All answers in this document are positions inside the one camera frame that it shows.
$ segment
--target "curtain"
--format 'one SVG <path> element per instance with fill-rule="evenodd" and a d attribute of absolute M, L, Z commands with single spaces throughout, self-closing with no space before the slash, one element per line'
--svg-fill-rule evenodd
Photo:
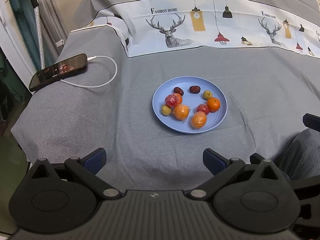
<path fill-rule="evenodd" d="M 0 82 L 7 87 L 5 89 L 0 89 L 0 94 L 7 95 L 10 93 L 16 101 L 19 103 L 24 103 L 25 99 L 30 96 L 29 90 L 23 85 L 22 81 L 19 79 L 13 68 L 11 67 L 9 61 L 4 55 L 2 49 L 0 48 Z"/>
<path fill-rule="evenodd" d="M 53 65 L 63 49 L 67 31 L 53 0 L 38 0 L 46 66 Z M 41 70 L 34 9 L 30 0 L 10 0 L 20 33 L 37 70 Z"/>

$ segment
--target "plate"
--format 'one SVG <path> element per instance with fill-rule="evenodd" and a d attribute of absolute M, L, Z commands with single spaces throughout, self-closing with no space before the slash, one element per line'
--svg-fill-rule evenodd
<path fill-rule="evenodd" d="M 201 88 L 200 93 L 191 94 L 189 87 L 199 86 Z M 175 87 L 180 87 L 184 94 L 182 96 L 182 104 L 190 107 L 190 113 L 186 121 L 177 120 L 172 114 L 164 116 L 161 113 L 161 107 L 164 105 L 164 99 L 167 95 L 173 93 Z M 202 93 L 205 90 L 210 90 L 213 93 L 213 97 L 219 99 L 220 109 L 217 112 L 210 112 L 207 115 L 206 124 L 200 129 L 193 129 L 191 126 L 191 119 L 196 112 L 196 107 L 199 104 L 205 104 L 206 100 L 203 99 Z M 208 80 L 199 77 L 185 76 L 177 77 L 164 82 L 153 95 L 152 107 L 158 119 L 171 129 L 182 133 L 203 133 L 217 127 L 225 118 L 228 110 L 227 99 L 223 92 L 215 84 Z"/>

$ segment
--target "orange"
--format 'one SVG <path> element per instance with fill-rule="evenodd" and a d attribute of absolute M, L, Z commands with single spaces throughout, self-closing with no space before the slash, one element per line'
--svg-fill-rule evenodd
<path fill-rule="evenodd" d="M 178 94 L 178 93 L 173 93 L 173 94 L 176 95 L 179 98 L 178 105 L 181 104 L 182 103 L 182 96 L 180 94 Z"/>
<path fill-rule="evenodd" d="M 191 119 L 191 126 L 194 129 L 199 129 L 207 122 L 207 115 L 204 112 L 196 112 Z"/>
<path fill-rule="evenodd" d="M 207 106 L 210 112 L 217 112 L 220 108 L 220 101 L 217 98 L 209 98 L 207 100 Z"/>
<path fill-rule="evenodd" d="M 189 115 L 189 107 L 186 105 L 177 105 L 174 110 L 172 111 L 173 115 L 178 119 L 178 120 L 184 120 L 188 117 Z"/>

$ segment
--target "antlers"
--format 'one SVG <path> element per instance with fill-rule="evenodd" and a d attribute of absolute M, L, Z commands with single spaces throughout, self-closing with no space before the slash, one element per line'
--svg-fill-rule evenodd
<path fill-rule="evenodd" d="M 148 20 L 146 19 L 147 23 L 154 29 L 157 29 L 157 30 L 161 30 L 161 31 L 164 31 L 164 28 L 162 28 L 160 25 L 159 25 L 159 21 L 158 21 L 158 25 L 155 26 L 154 23 L 153 23 L 153 18 L 151 19 L 151 23 L 148 22 Z"/>
<path fill-rule="evenodd" d="M 178 27 L 179 25 L 183 24 L 183 22 L 184 22 L 184 20 L 185 20 L 185 18 L 186 18 L 186 15 L 184 15 L 183 20 L 181 20 L 181 17 L 180 17 L 178 14 L 176 14 L 176 13 L 174 13 L 174 14 L 179 17 L 179 20 L 178 20 L 178 22 L 176 23 L 176 22 L 172 19 L 172 20 L 173 20 L 173 25 L 170 27 L 170 31 L 172 31 L 173 29 L 175 29 L 175 28 Z"/>
<path fill-rule="evenodd" d="M 267 31 L 268 35 L 276 34 L 277 31 L 281 30 L 281 25 L 277 22 L 278 27 L 276 27 L 276 25 L 275 25 L 275 28 L 273 29 L 273 32 L 271 33 L 269 28 L 267 27 L 267 23 L 266 23 L 266 25 L 263 24 L 264 19 L 265 19 L 265 17 L 261 21 L 258 19 L 258 21 L 259 21 L 260 25 Z"/>
<path fill-rule="evenodd" d="M 178 20 L 177 23 L 173 20 L 173 25 L 170 27 L 170 31 L 173 31 L 176 27 L 178 27 L 179 25 L 183 24 L 183 22 L 184 22 L 184 20 L 185 20 L 185 18 L 186 18 L 186 15 L 185 15 L 184 18 L 183 18 L 183 20 L 181 20 L 181 17 L 180 17 L 178 14 L 176 14 L 176 13 L 174 13 L 174 14 L 179 17 L 179 20 Z M 148 22 L 148 20 L 146 19 L 147 23 L 148 23 L 152 28 L 157 29 L 157 30 L 161 30 L 161 31 L 164 32 L 165 29 L 160 26 L 159 22 L 158 22 L 157 26 L 153 23 L 153 18 L 151 19 L 150 22 Z"/>

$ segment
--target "logo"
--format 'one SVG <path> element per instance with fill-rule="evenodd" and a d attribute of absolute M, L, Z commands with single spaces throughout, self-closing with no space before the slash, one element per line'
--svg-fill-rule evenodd
<path fill-rule="evenodd" d="M 150 10 L 152 14 L 155 14 L 155 13 L 166 13 L 166 12 L 177 12 L 178 8 L 159 9 L 159 10 L 155 10 L 154 8 L 151 8 Z"/>
<path fill-rule="evenodd" d="M 154 192 L 153 194 L 150 194 L 150 197 L 156 198 L 159 197 L 159 194 Z"/>
<path fill-rule="evenodd" d="M 270 15 L 270 14 L 267 14 L 267 13 L 264 13 L 264 11 L 261 11 L 262 12 L 262 16 L 267 16 L 267 17 L 270 17 L 270 18 L 273 18 L 275 19 L 276 17 L 273 16 L 273 15 Z"/>

